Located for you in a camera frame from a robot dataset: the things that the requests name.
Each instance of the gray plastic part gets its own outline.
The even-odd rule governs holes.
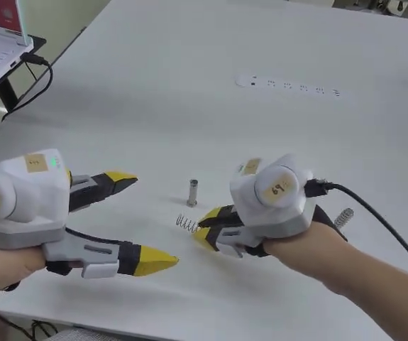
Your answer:
[[[72,177],[70,192],[73,193],[76,190],[81,190],[82,188],[94,185],[97,185],[97,183],[90,175],[74,175]]]
[[[247,247],[258,246],[265,238],[286,238],[306,231],[312,222],[316,203],[308,199],[304,204],[303,212],[297,217],[280,224],[260,225],[252,227],[226,227],[219,233],[216,240],[219,244],[232,246],[241,257],[237,245]]]
[[[43,252],[48,261],[81,261],[85,277],[87,268],[95,264],[117,264],[118,268],[119,248],[117,244],[93,242],[67,232],[62,240],[44,244]]]
[[[14,250],[36,247],[44,242],[56,242],[65,236],[65,228],[24,233],[0,232],[0,249]]]

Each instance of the metal cylinder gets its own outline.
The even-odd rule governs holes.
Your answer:
[[[187,200],[187,205],[194,207],[197,205],[197,180],[191,179],[189,181],[189,196]]]

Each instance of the human wrist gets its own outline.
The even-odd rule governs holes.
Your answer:
[[[347,244],[317,279],[334,293],[346,296],[351,289],[353,276],[359,274],[361,254],[361,251]]]

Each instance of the metal spring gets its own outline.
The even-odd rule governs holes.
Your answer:
[[[196,233],[201,229],[197,222],[186,218],[184,215],[179,215],[175,224],[183,229],[187,229],[191,233]]]
[[[344,225],[348,223],[353,217],[353,210],[351,208],[346,208],[339,214],[339,216],[334,220],[334,224],[337,229],[341,229]]]

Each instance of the black cable on floor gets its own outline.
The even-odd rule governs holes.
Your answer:
[[[0,315],[0,321],[5,323],[6,325],[8,325],[9,327],[12,327],[13,329],[16,329],[19,332],[22,332],[24,334],[24,336],[26,336],[30,341],[38,341],[37,339],[34,338],[34,336],[30,335],[30,333],[22,328],[21,326],[12,323],[10,320],[8,320],[7,318],[5,318],[4,316]]]
[[[49,332],[46,329],[46,327],[49,327],[53,332]],[[36,337],[36,330],[38,328],[41,329],[41,331],[46,337],[52,337],[53,335],[59,333],[58,329],[52,323],[33,320],[33,323],[32,323],[32,336],[33,337]]]
[[[37,98],[39,98],[39,96],[41,96],[42,94],[44,94],[46,91],[48,91],[48,89],[50,88],[51,84],[53,83],[53,79],[54,79],[54,71],[53,68],[51,67],[51,64],[45,60],[43,57],[37,56],[37,55],[31,55],[29,53],[24,53],[21,56],[21,60],[25,63],[30,63],[30,64],[35,64],[35,65],[44,65],[48,68],[49,70],[49,80],[48,83],[46,84],[46,86],[44,88],[42,88],[42,90],[40,90],[39,92],[37,92],[34,96],[32,96],[30,99],[28,99],[27,101],[25,101],[23,104],[18,105],[16,108],[14,108],[13,110],[11,110],[10,112],[7,112],[5,115],[2,116],[2,121],[5,121],[5,119],[12,115],[14,112],[17,112],[18,110],[26,107],[27,105],[29,105],[30,103],[32,103],[33,101],[35,101]]]
[[[35,76],[35,73],[33,73],[32,69],[31,69],[31,67],[30,67],[30,65],[28,63],[26,63],[26,68],[28,68],[28,70],[31,72],[31,75],[32,75],[33,79],[35,81],[37,81],[38,78]]]

